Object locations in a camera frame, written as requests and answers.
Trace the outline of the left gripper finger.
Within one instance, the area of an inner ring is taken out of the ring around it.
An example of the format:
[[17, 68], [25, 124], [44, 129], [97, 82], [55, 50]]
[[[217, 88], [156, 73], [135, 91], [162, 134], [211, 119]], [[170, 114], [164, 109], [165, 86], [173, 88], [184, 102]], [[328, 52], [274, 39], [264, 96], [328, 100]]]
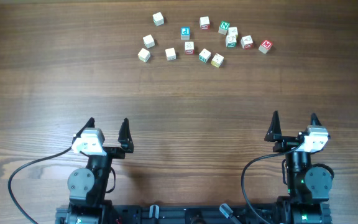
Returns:
[[125, 118], [119, 130], [118, 142], [126, 153], [134, 152], [134, 143], [131, 137], [129, 119]]
[[86, 128], [94, 128], [95, 125], [95, 120], [93, 117], [90, 117], [90, 119], [86, 122], [86, 124], [73, 136], [74, 139], [79, 138], [81, 136], [81, 133], [86, 129]]

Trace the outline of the yellow edged wooden block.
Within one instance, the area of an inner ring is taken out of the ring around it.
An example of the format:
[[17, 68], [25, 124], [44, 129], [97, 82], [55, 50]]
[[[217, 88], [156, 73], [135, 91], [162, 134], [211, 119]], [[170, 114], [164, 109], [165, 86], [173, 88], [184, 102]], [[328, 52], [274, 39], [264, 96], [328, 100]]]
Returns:
[[140, 50], [140, 52], [138, 53], [138, 58], [143, 61], [143, 62], [147, 62], [150, 58], [151, 54], [148, 50], [146, 50], [145, 48], [142, 48]]

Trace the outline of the yellow picture block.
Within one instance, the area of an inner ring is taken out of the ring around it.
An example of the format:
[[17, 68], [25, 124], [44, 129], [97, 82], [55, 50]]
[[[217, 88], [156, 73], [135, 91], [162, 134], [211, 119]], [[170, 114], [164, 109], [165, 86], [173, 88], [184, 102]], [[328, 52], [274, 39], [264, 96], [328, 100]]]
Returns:
[[211, 64], [217, 68], [219, 68], [224, 61], [224, 57], [220, 54], [215, 54], [213, 59], [211, 60]]

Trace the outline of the plain wooden block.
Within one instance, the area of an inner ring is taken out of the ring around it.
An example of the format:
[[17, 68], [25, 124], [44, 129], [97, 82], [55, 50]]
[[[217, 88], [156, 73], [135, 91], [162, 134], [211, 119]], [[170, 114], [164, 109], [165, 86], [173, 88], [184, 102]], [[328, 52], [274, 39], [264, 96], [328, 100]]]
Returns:
[[146, 46], [147, 49], [149, 49], [155, 45], [154, 38], [152, 37], [151, 34], [143, 37], [143, 41], [144, 41], [144, 45]]

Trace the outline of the green edged picture block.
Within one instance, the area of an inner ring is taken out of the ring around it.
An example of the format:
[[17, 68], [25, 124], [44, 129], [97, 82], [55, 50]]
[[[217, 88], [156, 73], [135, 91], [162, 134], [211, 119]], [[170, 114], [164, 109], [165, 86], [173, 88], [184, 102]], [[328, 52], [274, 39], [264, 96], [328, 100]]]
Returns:
[[209, 60], [210, 56], [211, 56], [211, 52], [207, 49], [203, 49], [199, 54], [199, 59], [203, 63], [206, 63]]

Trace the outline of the red edged picture block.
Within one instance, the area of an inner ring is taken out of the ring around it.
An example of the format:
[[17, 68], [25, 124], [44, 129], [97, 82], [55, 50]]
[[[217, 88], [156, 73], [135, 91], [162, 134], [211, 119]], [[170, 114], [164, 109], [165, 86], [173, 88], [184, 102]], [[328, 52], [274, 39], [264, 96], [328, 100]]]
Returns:
[[194, 52], [195, 52], [194, 42], [185, 42], [185, 53], [194, 54]]

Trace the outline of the blue P letter block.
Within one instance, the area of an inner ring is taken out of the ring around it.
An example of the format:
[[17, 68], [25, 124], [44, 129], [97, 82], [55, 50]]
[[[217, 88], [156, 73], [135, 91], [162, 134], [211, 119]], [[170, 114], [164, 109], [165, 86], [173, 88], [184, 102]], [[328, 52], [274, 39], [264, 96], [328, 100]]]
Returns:
[[190, 39], [190, 28], [182, 27], [180, 29], [181, 40], [189, 40]]

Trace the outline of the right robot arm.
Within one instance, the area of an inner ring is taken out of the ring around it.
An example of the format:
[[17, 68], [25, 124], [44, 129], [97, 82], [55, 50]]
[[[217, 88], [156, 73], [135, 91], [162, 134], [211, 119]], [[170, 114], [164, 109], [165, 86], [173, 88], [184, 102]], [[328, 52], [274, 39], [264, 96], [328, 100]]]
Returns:
[[315, 224], [332, 222], [327, 201], [334, 171], [325, 164], [311, 162], [311, 156], [321, 152], [329, 139], [328, 130], [314, 113], [310, 125], [296, 137], [290, 137], [282, 134], [278, 112], [273, 112], [264, 140], [275, 143], [273, 152], [285, 154], [282, 173], [288, 196], [277, 198], [270, 221]]

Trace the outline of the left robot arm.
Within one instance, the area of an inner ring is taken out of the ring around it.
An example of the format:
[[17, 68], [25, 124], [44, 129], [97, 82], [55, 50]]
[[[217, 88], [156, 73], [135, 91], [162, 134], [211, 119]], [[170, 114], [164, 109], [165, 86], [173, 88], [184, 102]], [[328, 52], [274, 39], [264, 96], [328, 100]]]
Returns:
[[69, 195], [68, 208], [56, 212], [56, 223], [120, 223], [121, 218], [105, 195], [114, 188], [107, 189], [113, 159], [124, 159], [127, 153], [134, 152], [129, 120], [121, 124], [119, 147], [104, 146], [104, 134], [95, 127], [94, 118], [90, 118], [72, 140], [71, 148], [75, 153], [88, 157], [84, 168], [73, 171], [67, 181]]

